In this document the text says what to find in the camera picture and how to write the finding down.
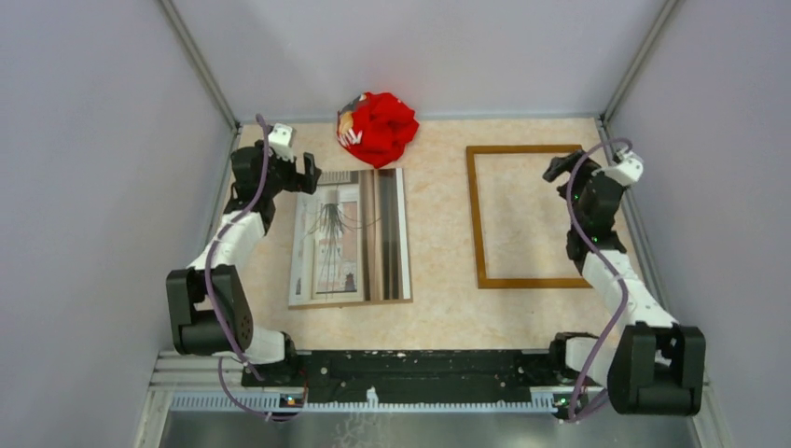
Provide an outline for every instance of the printed picture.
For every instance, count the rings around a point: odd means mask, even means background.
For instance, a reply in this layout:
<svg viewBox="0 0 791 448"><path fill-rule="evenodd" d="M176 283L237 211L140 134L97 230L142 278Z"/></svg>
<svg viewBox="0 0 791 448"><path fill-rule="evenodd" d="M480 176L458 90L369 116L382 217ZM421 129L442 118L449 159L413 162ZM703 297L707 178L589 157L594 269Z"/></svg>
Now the printed picture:
<svg viewBox="0 0 791 448"><path fill-rule="evenodd" d="M298 195L289 305L411 299L405 212L400 168L322 173Z"/></svg>

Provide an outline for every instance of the white backdrop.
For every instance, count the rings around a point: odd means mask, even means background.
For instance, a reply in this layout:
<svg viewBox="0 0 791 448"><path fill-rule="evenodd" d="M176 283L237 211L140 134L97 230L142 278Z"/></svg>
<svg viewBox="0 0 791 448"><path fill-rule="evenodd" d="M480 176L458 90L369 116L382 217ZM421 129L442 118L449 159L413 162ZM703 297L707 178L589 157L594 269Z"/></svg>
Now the white backdrop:
<svg viewBox="0 0 791 448"><path fill-rule="evenodd" d="M662 0L175 0L238 119L332 119L360 91L422 117L599 113Z"/></svg>

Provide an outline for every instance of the floor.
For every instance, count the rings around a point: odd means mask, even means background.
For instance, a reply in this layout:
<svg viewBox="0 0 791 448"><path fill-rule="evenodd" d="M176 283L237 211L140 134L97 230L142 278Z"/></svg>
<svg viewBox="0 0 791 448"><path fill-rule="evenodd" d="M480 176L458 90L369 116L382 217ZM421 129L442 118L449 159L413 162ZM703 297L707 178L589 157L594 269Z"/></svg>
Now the floor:
<svg viewBox="0 0 791 448"><path fill-rule="evenodd" d="M313 153L323 170L368 168L338 145L334 124L294 128L295 150ZM260 128L245 126L240 145L260 137ZM413 303L288 310L296 202L279 195L270 233L242 273L256 324L287 332L299 349L529 349L546 348L559 331L600 332L608 315L592 289L477 288L465 164L472 145L598 142L593 119L422 122L394 163L404 168ZM549 157L477 159L492 274L576 274L565 257L565 205L541 179ZM634 259L622 217L617 229Z"/></svg>

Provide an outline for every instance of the brown frame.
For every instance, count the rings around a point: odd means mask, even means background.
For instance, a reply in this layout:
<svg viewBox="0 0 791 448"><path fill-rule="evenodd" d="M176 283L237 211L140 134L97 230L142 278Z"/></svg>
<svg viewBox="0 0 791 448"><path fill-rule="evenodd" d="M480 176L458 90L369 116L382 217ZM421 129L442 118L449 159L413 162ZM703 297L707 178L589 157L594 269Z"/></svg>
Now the brown frame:
<svg viewBox="0 0 791 448"><path fill-rule="evenodd" d="M486 274L486 254L483 249L483 228L480 223L480 199L475 156L496 154L569 154L580 145L520 145L467 147L467 179L469 181L470 207L472 209L472 235L475 243L475 267L478 289L524 289L524 288L582 288L590 284L582 277L531 277L489 278Z"/></svg>

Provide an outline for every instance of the robotic arm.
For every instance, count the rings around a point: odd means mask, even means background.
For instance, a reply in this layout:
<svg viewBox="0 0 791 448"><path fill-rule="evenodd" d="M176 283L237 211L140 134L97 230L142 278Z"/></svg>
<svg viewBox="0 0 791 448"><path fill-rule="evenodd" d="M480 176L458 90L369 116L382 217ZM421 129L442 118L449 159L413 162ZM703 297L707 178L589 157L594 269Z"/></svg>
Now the robotic arm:
<svg viewBox="0 0 791 448"><path fill-rule="evenodd" d="M571 173L583 157L585 152L579 150L554 158L544 179L552 182L562 173ZM618 413L696 414L701 408L705 339L698 328L680 326L657 303L612 230L623 193L643 173L643 161L630 150L617 153L616 163L603 168L586 157L577 169L570 209L597 250L591 250L572 226L566 235L566 252L617 319L613 324L621 332L618 348L576 333L553 344L564 345L559 351L564 351L568 368L606 385ZM568 188L568 183L558 187L564 199ZM604 259L618 273L611 272ZM628 291L625 308L621 280Z"/></svg>
<svg viewBox="0 0 791 448"><path fill-rule="evenodd" d="M232 337L248 360L253 364L271 364L293 355L293 343L287 335L254 326L239 271L257 242L269 231L275 213L274 197L283 190L313 194L322 171L315 166L313 155L305 153L305 173L297 172L296 157L291 149L292 128L276 124L266 131L271 156L260 195L257 196L257 191L264 173L263 140L233 152L231 170L235 182L217 235L185 269L171 271L168 275L166 289L173 344L183 355L208 356L231 350L229 337L215 311L199 311L195 306L204 301L208 293L205 269L210 254L209 277L216 301Z"/></svg>

